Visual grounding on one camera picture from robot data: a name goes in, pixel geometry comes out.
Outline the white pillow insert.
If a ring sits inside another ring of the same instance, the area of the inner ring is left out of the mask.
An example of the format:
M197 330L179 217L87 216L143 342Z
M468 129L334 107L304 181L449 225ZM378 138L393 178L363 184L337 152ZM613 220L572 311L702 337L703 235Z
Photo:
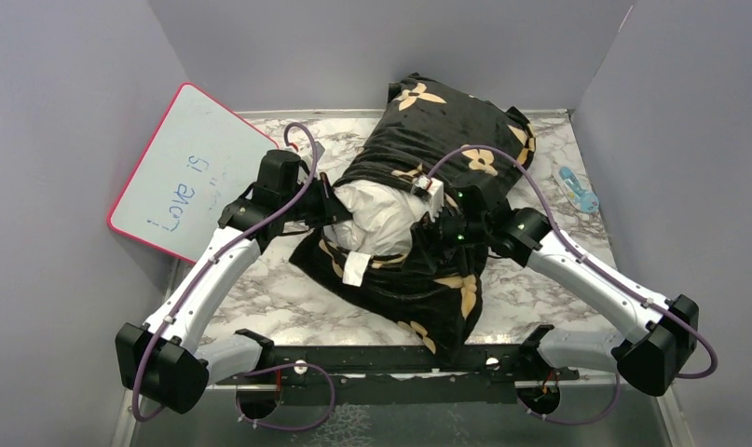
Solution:
M326 226L324 235L343 249L373 256L409 252L412 225L440 211L427 199L364 180L338 186L335 196L351 218Z

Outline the black floral pillowcase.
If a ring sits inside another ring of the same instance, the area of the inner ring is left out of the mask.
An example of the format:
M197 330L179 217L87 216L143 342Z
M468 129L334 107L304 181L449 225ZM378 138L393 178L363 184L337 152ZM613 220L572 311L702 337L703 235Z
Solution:
M509 191L535 149L534 129L518 109L502 110L409 74L390 84L384 114L334 190L364 180L412 194L412 181L424 174L451 183L479 172ZM410 265L410 251L391 256L349 251L331 242L324 228L300 241L291 264L346 302L413 333L439 363L452 363L482 313L488 248L456 249L437 266Z

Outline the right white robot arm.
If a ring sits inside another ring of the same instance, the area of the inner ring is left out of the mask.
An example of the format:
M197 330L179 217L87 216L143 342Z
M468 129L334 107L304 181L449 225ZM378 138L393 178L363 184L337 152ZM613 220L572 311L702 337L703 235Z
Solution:
M582 299L612 325L610 331L538 330L518 354L520 371L540 379L553 368L617 373L635 389L661 396L682 377L698 345L699 306L688 296L668 298L591 255L548 217L514 209L490 187L466 186L463 209L423 215L411 227L412 252L437 266L454 250L487 247Z

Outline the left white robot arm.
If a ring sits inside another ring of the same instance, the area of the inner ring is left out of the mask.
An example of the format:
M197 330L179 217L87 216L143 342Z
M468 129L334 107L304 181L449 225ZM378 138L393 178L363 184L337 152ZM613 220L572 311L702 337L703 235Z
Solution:
M349 219L318 169L322 154L319 143L304 154L267 151L256 180L223 208L207 249L183 282L144 323L118 331L118 368L137 421L164 409L187 413L207 386L236 374L255 383L272 374L267 339L248 331L206 345L201 338L232 287L288 222L315 229Z

